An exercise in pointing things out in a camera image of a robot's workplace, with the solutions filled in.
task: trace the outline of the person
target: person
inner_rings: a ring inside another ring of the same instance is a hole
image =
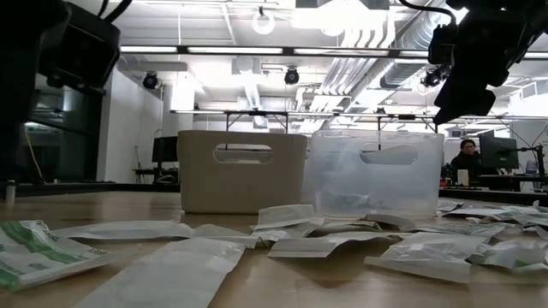
[[[482,172],[481,156],[476,151],[476,143],[471,139],[461,142],[461,152],[451,161],[451,166],[457,170],[467,169],[470,179],[477,178]]]

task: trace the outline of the desk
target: desk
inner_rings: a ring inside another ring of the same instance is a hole
[[[18,198],[15,210],[7,210],[0,204],[0,219],[42,219],[51,228],[120,220],[169,220],[178,219],[179,204],[178,193],[166,192],[99,192]],[[257,217],[189,215],[182,221],[192,227],[214,223],[249,232],[249,225],[256,223]],[[418,224],[442,221],[446,219],[435,218]],[[515,229],[505,231],[498,238],[539,241],[538,236],[522,235]],[[85,243],[110,251],[134,248],[142,256],[166,242]],[[268,250],[264,248],[246,250],[209,307],[540,308],[548,305],[546,272],[511,275],[505,270],[474,266],[473,282],[463,285],[363,264],[366,255],[378,256],[387,247],[388,243],[382,241],[355,243],[341,247],[327,259],[301,260],[267,258]],[[132,259],[19,293],[0,291],[1,306],[69,308],[128,266]]]
[[[514,192],[520,192],[522,182],[541,182],[543,178],[532,175],[480,175],[479,181],[481,186],[487,187],[507,184],[513,188]]]

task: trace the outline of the computer monitor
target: computer monitor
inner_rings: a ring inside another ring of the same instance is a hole
[[[157,163],[161,161],[163,163],[178,162],[177,158],[177,137],[162,137],[154,139],[154,146],[152,148],[152,161]]]
[[[481,166],[495,169],[518,169],[517,143],[514,139],[479,136]]]

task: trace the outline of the bin handle cutout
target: bin handle cutout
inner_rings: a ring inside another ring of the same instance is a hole
[[[268,145],[220,144],[213,149],[218,163],[267,164],[274,152]]]
[[[411,145],[365,144],[360,149],[364,163],[377,165],[411,165],[419,158],[419,152]]]

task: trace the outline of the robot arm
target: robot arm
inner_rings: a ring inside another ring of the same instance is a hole
[[[403,5],[412,9],[424,7]],[[450,66],[434,104],[434,122],[443,124],[464,115],[486,116],[495,103],[487,86],[501,86],[509,68],[548,30],[545,0],[447,0],[452,9],[468,10],[460,24],[434,30],[428,49],[431,64]]]

